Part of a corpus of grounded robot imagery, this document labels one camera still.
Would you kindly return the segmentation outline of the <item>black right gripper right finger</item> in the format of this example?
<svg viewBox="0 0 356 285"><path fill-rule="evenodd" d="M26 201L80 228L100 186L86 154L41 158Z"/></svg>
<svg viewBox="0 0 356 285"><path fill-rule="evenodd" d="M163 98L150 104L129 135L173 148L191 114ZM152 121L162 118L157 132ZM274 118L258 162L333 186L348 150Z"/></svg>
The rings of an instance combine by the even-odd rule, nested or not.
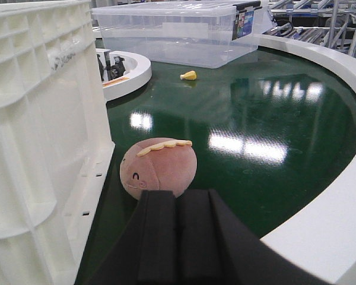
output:
<svg viewBox="0 0 356 285"><path fill-rule="evenodd" d="M179 200L182 284L326 284L255 236L213 189Z"/></svg>

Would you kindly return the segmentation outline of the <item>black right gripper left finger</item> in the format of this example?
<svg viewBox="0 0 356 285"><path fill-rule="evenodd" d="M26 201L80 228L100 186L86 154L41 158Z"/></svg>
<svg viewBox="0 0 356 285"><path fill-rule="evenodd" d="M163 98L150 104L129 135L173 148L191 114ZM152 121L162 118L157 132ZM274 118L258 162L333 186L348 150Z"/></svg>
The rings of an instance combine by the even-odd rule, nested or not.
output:
<svg viewBox="0 0 356 285"><path fill-rule="evenodd" d="M176 205L171 191L143 191L122 235L87 284L176 284Z"/></svg>

